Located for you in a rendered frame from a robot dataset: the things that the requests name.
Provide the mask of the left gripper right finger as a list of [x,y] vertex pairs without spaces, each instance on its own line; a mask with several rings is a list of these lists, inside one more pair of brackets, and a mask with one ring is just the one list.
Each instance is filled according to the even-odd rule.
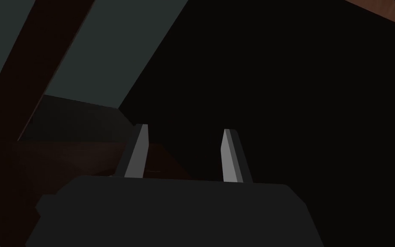
[[224,129],[221,163],[224,182],[253,182],[239,135],[234,129]]

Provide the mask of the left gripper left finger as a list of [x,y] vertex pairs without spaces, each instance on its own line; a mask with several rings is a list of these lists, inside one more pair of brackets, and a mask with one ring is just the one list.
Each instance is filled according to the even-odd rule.
[[125,150],[117,166],[115,176],[125,178],[142,178],[149,148],[149,131],[147,124],[136,124],[126,143]]

